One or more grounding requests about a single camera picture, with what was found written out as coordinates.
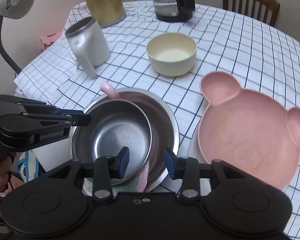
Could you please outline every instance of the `metal bowl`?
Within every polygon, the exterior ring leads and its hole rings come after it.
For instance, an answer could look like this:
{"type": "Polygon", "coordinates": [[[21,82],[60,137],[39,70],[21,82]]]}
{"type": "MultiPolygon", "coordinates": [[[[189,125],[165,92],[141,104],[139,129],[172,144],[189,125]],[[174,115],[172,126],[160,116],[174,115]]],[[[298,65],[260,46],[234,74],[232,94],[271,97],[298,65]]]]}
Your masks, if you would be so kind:
{"type": "MultiPolygon", "coordinates": [[[[135,103],[146,114],[152,131],[152,144],[149,154],[149,176],[145,191],[149,192],[158,186],[167,176],[163,151],[170,147],[177,155],[179,149],[179,128],[177,120],[169,106],[157,95],[143,89],[121,88],[116,90],[125,100],[135,103]]],[[[107,95],[99,97],[92,104],[109,100],[107,95]]]]}
{"type": "Polygon", "coordinates": [[[121,99],[94,102],[87,107],[91,123],[74,127],[71,136],[72,158],[83,163],[103,156],[117,155],[123,147],[130,150],[129,164],[123,179],[112,179],[112,185],[125,182],[145,165],[152,143],[152,132],[145,113],[134,103],[121,99]]]}

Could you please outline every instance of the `mug rim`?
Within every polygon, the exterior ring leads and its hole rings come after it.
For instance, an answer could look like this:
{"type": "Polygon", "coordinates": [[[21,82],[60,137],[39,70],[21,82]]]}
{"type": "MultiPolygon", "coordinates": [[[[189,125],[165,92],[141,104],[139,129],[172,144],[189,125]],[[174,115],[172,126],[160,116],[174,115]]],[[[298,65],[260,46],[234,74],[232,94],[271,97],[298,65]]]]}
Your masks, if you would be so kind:
{"type": "Polygon", "coordinates": [[[83,33],[85,30],[87,30],[89,27],[91,27],[95,22],[96,22],[96,19],[92,16],[83,18],[82,20],[71,25],[66,30],[66,32],[65,32],[66,38],[72,38],[72,37],[75,37],[75,36],[83,33]]]}

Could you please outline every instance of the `tablecloth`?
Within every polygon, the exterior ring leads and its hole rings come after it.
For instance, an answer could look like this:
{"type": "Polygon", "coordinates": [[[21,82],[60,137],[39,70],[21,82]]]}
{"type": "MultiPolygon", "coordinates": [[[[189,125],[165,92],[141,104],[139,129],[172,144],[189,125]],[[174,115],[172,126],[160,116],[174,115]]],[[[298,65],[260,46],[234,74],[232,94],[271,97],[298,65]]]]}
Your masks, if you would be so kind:
{"type": "MultiPolygon", "coordinates": [[[[199,81],[211,71],[231,73],[245,87],[261,91],[286,108],[300,107],[300,43],[258,20],[231,11],[196,5],[186,23],[156,19],[152,1],[124,3],[127,17],[103,29],[111,54],[89,78],[74,65],[74,56],[64,36],[31,62],[16,78],[28,98],[46,100],[61,108],[84,109],[102,94],[107,81],[114,87],[137,87],[160,96],[172,109],[180,131],[178,155],[188,155],[194,129],[203,114],[199,81]],[[198,46],[196,64],[186,75],[165,77],[155,72],[145,47],[164,32],[192,37],[198,46]]],[[[89,15],[85,3],[74,7],[65,25],[89,15]]],[[[209,186],[204,182],[202,194],[209,186]]],[[[181,181],[166,178],[155,191],[178,192],[181,181]]],[[[300,238],[300,162],[297,173],[284,189],[293,203],[293,214],[285,229],[300,238]]]]}

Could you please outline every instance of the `yellow jug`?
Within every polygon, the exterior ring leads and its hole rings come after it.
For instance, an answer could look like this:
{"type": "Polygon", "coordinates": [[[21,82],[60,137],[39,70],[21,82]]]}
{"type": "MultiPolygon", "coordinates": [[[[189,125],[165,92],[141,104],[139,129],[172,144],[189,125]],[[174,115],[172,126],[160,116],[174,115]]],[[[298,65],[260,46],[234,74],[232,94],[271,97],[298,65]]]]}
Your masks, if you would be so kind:
{"type": "Polygon", "coordinates": [[[86,0],[90,14],[101,28],[114,25],[126,17],[121,0],[86,0]]]}

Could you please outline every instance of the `chair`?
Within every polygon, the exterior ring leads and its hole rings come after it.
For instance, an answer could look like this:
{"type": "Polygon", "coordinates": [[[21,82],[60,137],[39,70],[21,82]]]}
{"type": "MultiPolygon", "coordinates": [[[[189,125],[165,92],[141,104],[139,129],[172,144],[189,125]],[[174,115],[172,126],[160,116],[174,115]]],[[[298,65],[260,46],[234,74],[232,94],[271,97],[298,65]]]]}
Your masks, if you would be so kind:
{"type": "MultiPolygon", "coordinates": [[[[252,7],[251,6],[249,7],[249,0],[246,0],[244,15],[248,15],[248,11],[250,11],[250,9],[251,9],[250,17],[252,17],[252,18],[254,17],[255,11],[256,11],[256,1],[258,1],[258,3],[259,3],[257,20],[260,20],[261,11],[263,11],[264,16],[263,16],[262,21],[265,23],[267,20],[267,16],[268,16],[269,6],[273,7],[272,16],[271,16],[269,25],[274,26],[274,23],[277,19],[278,12],[280,9],[280,3],[277,0],[253,0],[252,7]]],[[[228,2],[229,2],[229,0],[223,0],[223,8],[225,10],[228,10],[228,2]]],[[[232,9],[231,10],[234,12],[235,8],[236,8],[236,0],[232,0],[232,9]]],[[[242,14],[241,11],[242,11],[242,0],[239,0],[238,13],[242,14]]]]}

